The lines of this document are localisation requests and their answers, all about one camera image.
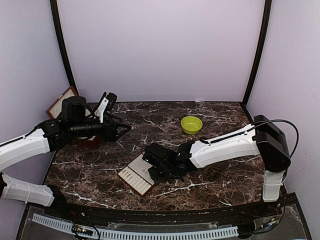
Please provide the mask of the beige jewelry tray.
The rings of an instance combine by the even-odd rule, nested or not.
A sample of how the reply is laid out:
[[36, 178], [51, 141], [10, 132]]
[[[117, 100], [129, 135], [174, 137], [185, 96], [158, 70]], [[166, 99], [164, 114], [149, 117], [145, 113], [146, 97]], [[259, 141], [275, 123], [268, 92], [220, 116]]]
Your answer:
[[155, 185], [155, 182], [149, 173], [151, 167], [152, 165], [150, 163], [143, 160], [143, 154], [140, 154], [117, 175], [136, 193], [141, 197], [144, 197]]

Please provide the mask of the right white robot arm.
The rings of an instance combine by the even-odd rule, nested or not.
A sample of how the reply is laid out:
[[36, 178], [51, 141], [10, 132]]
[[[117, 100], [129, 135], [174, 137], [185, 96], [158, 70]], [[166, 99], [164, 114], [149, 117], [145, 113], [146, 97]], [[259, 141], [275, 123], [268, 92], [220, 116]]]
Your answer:
[[151, 165], [148, 172], [156, 183], [181, 179], [189, 172], [206, 166], [245, 156], [261, 156], [264, 163], [262, 201], [255, 213], [266, 217], [275, 208], [285, 173], [294, 154], [289, 151], [285, 133], [264, 115], [234, 132], [211, 139], [200, 138], [181, 144], [177, 151], [152, 143], [144, 150], [142, 159]]

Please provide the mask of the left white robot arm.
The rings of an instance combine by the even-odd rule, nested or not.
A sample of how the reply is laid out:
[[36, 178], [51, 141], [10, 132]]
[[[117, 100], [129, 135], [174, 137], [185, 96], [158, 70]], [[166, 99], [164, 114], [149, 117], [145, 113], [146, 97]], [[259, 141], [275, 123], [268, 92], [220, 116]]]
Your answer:
[[[85, 97], [64, 99], [57, 118], [45, 120], [29, 133], [1, 143], [0, 169], [3, 171], [34, 156], [55, 152], [78, 138], [100, 136], [105, 142], [117, 141], [132, 128], [109, 113], [116, 100], [115, 94], [104, 93], [99, 103], [91, 108]], [[60, 218], [67, 218], [71, 213], [57, 186], [33, 184], [3, 172], [0, 174], [0, 197], [50, 207]]]

